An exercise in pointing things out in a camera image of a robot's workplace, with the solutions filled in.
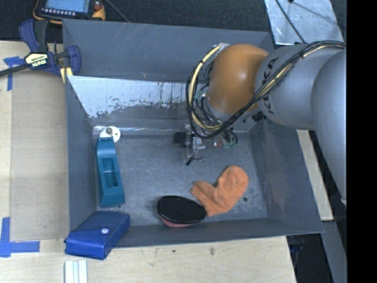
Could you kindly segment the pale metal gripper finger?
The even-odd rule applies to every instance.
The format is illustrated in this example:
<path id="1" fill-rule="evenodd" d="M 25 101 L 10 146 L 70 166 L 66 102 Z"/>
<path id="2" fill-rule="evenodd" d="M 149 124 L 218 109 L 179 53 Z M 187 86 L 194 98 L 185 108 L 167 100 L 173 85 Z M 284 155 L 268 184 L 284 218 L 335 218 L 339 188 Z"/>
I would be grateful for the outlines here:
<path id="1" fill-rule="evenodd" d="M 203 151 L 206 148 L 202 138 L 193 136 L 190 138 L 189 144 L 186 147 L 187 161 L 186 165 L 189 166 L 195 160 L 203 158 Z"/>

